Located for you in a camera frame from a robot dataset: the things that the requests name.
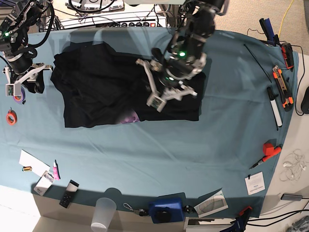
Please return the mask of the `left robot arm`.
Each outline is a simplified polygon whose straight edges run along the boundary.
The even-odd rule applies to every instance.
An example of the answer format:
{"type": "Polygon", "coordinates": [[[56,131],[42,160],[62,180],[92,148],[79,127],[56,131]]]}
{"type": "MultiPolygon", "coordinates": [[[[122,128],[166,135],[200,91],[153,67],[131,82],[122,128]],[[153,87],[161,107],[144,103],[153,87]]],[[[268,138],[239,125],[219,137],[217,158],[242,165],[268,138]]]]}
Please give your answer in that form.
{"type": "Polygon", "coordinates": [[[203,47],[215,31],[214,18],[225,15],[227,0],[191,0],[183,5],[185,17],[175,30],[162,52],[152,48],[154,59],[137,59],[147,74],[151,94],[147,105],[161,112],[168,101],[181,101],[186,95],[197,92],[186,84],[199,74],[206,65],[207,55],[203,47]]]}

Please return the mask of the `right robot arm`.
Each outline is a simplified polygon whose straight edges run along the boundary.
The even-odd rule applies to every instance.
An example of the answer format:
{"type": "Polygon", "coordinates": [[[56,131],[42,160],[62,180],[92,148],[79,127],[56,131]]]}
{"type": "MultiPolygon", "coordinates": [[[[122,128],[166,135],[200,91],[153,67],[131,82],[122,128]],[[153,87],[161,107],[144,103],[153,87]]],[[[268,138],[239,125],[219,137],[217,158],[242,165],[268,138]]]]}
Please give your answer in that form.
{"type": "Polygon", "coordinates": [[[24,100],[25,90],[42,94],[45,88],[43,72],[53,70],[51,65],[33,62],[37,48],[47,41],[52,25],[39,43],[28,42],[29,28],[38,23],[47,10],[53,21],[55,11],[51,0],[21,0],[0,25],[0,51],[3,53],[0,58],[6,63],[3,73],[8,81],[5,94],[17,101],[24,100]]]}

